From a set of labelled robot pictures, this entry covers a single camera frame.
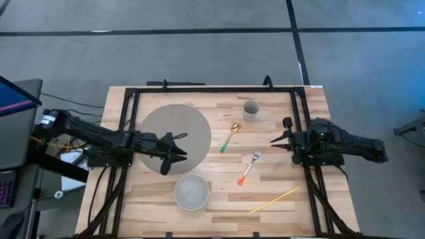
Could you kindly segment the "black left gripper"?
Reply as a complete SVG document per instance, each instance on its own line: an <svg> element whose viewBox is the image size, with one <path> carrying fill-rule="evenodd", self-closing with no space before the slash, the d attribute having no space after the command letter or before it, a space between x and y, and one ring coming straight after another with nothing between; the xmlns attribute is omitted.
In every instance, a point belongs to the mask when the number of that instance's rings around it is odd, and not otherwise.
<svg viewBox="0 0 425 239"><path fill-rule="evenodd" d="M181 155L187 153L179 148L174 141L173 134L167 132L158 138L154 133L136 133L134 151L162 160L160 173L167 175L173 163L185 161L187 158Z"/></svg>

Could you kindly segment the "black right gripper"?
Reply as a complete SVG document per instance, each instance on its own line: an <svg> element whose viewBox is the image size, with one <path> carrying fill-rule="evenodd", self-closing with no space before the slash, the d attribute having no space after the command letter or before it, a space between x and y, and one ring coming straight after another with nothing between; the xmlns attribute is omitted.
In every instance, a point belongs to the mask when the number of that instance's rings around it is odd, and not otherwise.
<svg viewBox="0 0 425 239"><path fill-rule="evenodd" d="M285 127L285 131L283 134L273 140L270 143L274 143L277 141L281 141L283 139L288 139L288 143L285 144L273 144L272 147L277 147L281 149L285 149L286 151L298 152L302 149L307 149L309 145L309 135L311 131L311 125L307 125L307 129L305 131L292 131L292 119L286 117L283 119L283 125Z"/></svg>

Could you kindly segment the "white ceramic bowl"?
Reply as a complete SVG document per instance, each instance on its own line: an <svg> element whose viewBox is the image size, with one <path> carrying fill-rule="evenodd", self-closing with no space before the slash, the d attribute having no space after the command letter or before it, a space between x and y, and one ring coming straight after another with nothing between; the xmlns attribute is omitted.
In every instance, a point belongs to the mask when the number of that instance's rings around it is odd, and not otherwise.
<svg viewBox="0 0 425 239"><path fill-rule="evenodd" d="M209 185L198 175L186 175L175 185L174 198L183 210L198 210L209 199Z"/></svg>

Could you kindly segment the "white ribbed cup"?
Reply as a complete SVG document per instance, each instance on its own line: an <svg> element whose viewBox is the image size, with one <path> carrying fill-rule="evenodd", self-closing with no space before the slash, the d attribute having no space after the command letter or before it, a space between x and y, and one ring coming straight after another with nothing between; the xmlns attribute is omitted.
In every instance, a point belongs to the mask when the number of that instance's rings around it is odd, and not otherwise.
<svg viewBox="0 0 425 239"><path fill-rule="evenodd" d="M242 118L244 121L254 121L260 111L260 105L255 100L248 100L242 106Z"/></svg>

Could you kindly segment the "gold spoon green handle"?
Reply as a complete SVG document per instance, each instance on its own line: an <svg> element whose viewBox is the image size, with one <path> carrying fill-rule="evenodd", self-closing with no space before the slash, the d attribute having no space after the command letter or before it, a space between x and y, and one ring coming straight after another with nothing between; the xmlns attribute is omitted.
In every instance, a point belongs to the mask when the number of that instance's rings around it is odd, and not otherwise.
<svg viewBox="0 0 425 239"><path fill-rule="evenodd" d="M224 152L225 152L226 147L227 147L227 145L228 145L228 143L229 143L229 141L230 141L231 137L232 137L235 133L237 133L237 132L239 131L239 128L240 128L240 126L239 126L239 124L238 124L238 123L234 123L234 124L232 125L231 130L230 130L230 135L228 136L228 138L226 139L226 141L223 143L222 147L220 148L220 153L224 153Z"/></svg>

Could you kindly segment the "silver fork orange handle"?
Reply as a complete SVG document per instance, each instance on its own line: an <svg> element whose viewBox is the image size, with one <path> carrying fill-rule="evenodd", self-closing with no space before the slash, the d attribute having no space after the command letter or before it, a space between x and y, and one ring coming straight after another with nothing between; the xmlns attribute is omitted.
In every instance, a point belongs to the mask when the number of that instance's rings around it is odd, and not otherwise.
<svg viewBox="0 0 425 239"><path fill-rule="evenodd" d="M252 160L251 160L249 166L247 167L247 169L245 170L245 172L243 173L243 175L241 176L241 178L239 178L239 180L238 180L238 185L239 186L243 185L248 172L250 171L250 169L253 166L254 162L259 159L259 157L261 156L261 154L262 154L262 152L259 149L255 150L254 154L252 155Z"/></svg>

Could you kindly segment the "yellow chopstick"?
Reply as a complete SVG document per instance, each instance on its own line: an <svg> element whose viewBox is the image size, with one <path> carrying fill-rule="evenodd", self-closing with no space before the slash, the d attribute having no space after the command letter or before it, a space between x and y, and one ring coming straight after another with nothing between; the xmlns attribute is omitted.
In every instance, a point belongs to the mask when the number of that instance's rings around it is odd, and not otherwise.
<svg viewBox="0 0 425 239"><path fill-rule="evenodd" d="M296 187L296 188L294 188L294 189L292 189L292 190L290 190L290 191L288 191L288 192L286 192L286 193L284 193L284 194L282 194L282 195L280 195L280 196L278 196L278 197L274 198L273 200L271 200L271 201L269 201L269 202L266 202L266 203L262 204L261 206L259 206L259 207L255 208L255 209L251 210L251 211L249 212L249 214L252 214L252 213L254 213L254 212L257 212L257 211L259 211L259 210L261 210L261 209L263 209L263 208L265 208L265 207L269 206L270 204L272 204L272 203L274 203L274 202L279 201L280 199L282 199L282 198L284 198L284 197L286 197L286 196L288 196L288 195L290 195L290 194L292 194L292 193L296 192L296 191L297 191L297 190L299 190L300 188L301 188L301 187Z"/></svg>

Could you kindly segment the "round grey placemat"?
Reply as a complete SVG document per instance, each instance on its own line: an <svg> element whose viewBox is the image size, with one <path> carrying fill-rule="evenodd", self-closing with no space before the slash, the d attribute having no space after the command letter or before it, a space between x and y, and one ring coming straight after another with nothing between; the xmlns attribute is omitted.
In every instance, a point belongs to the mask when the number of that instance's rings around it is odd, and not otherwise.
<svg viewBox="0 0 425 239"><path fill-rule="evenodd" d="M180 175L194 169L207 156L211 146L211 129L204 115L190 106L173 104L152 111L136 126L136 130L163 137L171 132L177 147L185 151L186 160L171 164L168 175Z"/></svg>

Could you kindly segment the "black bar on table edge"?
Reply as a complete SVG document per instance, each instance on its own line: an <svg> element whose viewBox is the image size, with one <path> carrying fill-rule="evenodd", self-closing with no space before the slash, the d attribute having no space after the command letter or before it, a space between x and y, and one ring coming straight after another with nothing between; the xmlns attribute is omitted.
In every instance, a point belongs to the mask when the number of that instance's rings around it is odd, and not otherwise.
<svg viewBox="0 0 425 239"><path fill-rule="evenodd" d="M174 82L174 81L168 81L166 79L163 79L162 81L147 81L147 86L160 86L160 87L167 87L167 86L206 86L205 83L200 82Z"/></svg>

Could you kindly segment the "black desk support beam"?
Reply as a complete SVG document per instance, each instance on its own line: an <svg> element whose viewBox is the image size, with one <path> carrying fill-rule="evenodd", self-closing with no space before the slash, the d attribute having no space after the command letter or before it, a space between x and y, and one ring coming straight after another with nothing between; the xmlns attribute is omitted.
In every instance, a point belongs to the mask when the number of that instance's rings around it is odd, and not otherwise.
<svg viewBox="0 0 425 239"><path fill-rule="evenodd" d="M38 165L40 168L62 175L69 179L74 179L82 183L86 183L88 179L88 171L71 163L61 161L60 159L47 155L42 151L30 149L27 153L27 162L29 164Z"/></svg>

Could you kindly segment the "grey floor stand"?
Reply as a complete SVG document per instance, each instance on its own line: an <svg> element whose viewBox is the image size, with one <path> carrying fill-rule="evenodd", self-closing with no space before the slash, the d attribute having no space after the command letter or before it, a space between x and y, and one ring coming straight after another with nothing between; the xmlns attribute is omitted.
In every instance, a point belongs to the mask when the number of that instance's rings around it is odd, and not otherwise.
<svg viewBox="0 0 425 239"><path fill-rule="evenodd" d="M405 125L394 128L393 132L395 136L399 136L406 140L407 142L425 149L425 144L416 143L413 140L408 139L405 135L410 132L419 132L425 137L425 110L420 109L420 111L424 114L423 116L419 117L418 119L406 123Z"/></svg>

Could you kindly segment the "grey operator desk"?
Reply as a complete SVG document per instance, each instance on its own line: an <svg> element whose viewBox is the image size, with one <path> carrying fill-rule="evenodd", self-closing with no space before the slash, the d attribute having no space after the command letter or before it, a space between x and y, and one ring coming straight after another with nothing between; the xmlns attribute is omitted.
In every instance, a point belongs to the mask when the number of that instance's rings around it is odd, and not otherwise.
<svg viewBox="0 0 425 239"><path fill-rule="evenodd" d="M31 141L37 110L25 110L0 117L0 227L12 215L22 218L21 227L15 239L25 239L30 220L35 183L39 168L28 165L27 152ZM11 181L13 205L4 207L2 203L3 183ZM0 230L0 239L7 239Z"/></svg>

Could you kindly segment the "black backlit keyboard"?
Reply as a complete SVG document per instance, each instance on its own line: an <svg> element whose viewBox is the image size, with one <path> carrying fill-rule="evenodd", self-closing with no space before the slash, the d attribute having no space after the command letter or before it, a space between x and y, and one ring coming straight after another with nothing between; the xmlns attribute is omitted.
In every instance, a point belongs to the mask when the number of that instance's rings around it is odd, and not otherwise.
<svg viewBox="0 0 425 239"><path fill-rule="evenodd" d="M13 206L16 188L16 171L0 171L0 208Z"/></svg>

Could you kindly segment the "black computer mouse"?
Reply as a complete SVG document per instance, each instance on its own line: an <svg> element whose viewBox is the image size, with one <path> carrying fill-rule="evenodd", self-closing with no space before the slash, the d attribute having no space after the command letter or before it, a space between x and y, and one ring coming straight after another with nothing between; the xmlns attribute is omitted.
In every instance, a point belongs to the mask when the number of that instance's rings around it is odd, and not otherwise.
<svg viewBox="0 0 425 239"><path fill-rule="evenodd" d="M15 239L24 221L21 213L10 214L0 225L0 239Z"/></svg>

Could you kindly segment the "black table frame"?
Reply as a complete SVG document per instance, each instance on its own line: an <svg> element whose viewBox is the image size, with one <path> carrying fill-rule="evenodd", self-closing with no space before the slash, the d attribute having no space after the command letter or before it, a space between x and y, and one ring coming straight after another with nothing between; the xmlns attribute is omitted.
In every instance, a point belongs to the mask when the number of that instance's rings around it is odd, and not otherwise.
<svg viewBox="0 0 425 239"><path fill-rule="evenodd" d="M309 110L312 117L329 117L329 108L322 88L306 86L301 92L284 92L280 87L208 86L178 92L149 86L135 101L126 98L126 88L112 86L106 99L102 125L117 129L132 117L135 127L152 111L169 104L191 106L200 111L211 129L211 146L205 160L193 169L210 187L210 197L196 211L180 208L173 191L179 177L162 176L143 164L140 156L133 158L127 171L126 187L121 198L122 211L115 219L110 211L106 232L119 237L226 237L313 236L315 224L327 230L327 217L322 208L312 215L303 168L292 163L290 152L270 146L270 141L283 132L282 120L295 112ZM242 118L243 103L255 100L260 111L254 121ZM220 148L238 123L224 153ZM238 185L252 155L262 154L254 162L243 185ZM262 204L296 188L296 192L269 206L249 214Z"/></svg>

